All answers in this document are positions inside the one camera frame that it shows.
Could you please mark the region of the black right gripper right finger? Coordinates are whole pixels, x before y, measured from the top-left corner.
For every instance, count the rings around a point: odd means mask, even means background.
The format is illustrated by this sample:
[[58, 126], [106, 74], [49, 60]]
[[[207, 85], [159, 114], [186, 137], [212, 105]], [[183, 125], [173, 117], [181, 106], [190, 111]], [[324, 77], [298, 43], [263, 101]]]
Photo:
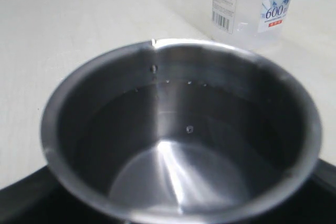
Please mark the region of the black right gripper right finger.
[[335, 166], [319, 160], [313, 175], [292, 197], [251, 223], [335, 224]]

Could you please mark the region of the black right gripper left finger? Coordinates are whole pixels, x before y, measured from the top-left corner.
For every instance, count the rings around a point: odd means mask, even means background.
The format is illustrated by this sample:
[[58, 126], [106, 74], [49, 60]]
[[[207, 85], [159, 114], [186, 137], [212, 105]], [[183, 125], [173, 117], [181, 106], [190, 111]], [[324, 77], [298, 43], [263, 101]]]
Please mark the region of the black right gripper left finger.
[[1, 189], [1, 223], [125, 223], [109, 218], [67, 192], [43, 168]]

